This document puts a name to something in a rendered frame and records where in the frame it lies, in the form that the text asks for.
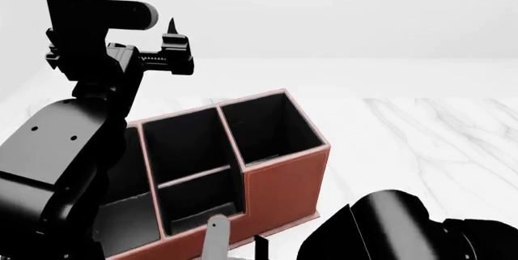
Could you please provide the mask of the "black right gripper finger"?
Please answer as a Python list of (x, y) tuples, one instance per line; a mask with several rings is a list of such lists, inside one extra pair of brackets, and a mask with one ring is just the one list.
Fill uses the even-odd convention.
[(254, 236), (254, 260), (269, 260), (269, 241), (260, 235)]

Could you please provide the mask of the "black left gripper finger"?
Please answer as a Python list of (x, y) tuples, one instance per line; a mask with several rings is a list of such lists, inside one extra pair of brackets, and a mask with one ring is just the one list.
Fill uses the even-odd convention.
[(169, 70), (173, 75), (192, 75), (194, 61), (189, 38), (178, 33), (174, 18), (168, 24), (167, 33), (162, 35), (160, 52), (165, 56)]
[(133, 45), (109, 43), (106, 50), (107, 55), (116, 60), (122, 70), (128, 70), (138, 55), (137, 48)]

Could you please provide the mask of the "red-brown leather desk caddy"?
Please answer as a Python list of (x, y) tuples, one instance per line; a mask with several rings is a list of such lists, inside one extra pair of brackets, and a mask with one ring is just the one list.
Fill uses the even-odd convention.
[(134, 121), (94, 225), (105, 260), (195, 260), (318, 216), (330, 145), (285, 89)]

